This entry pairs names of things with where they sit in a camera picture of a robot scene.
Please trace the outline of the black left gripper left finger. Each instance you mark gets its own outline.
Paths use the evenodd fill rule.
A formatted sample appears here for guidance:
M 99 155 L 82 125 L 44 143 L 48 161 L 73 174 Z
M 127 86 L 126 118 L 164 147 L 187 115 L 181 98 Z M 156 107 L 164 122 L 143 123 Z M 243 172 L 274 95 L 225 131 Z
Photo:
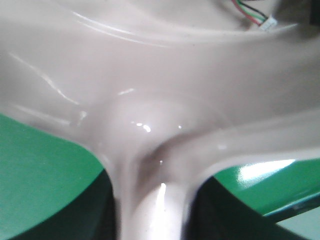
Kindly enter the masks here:
M 38 240 L 97 240 L 113 208 L 113 188 L 106 171 L 70 204 L 41 225 Z

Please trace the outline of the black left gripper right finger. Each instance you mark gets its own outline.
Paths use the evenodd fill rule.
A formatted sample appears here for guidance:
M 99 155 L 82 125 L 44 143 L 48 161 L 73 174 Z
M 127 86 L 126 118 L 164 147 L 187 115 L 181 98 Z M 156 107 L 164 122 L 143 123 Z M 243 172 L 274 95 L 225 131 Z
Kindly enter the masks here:
M 265 180 L 230 191 L 214 177 L 198 190 L 186 226 L 188 240 L 307 240 L 264 217 L 284 205 L 318 193 L 297 181 Z

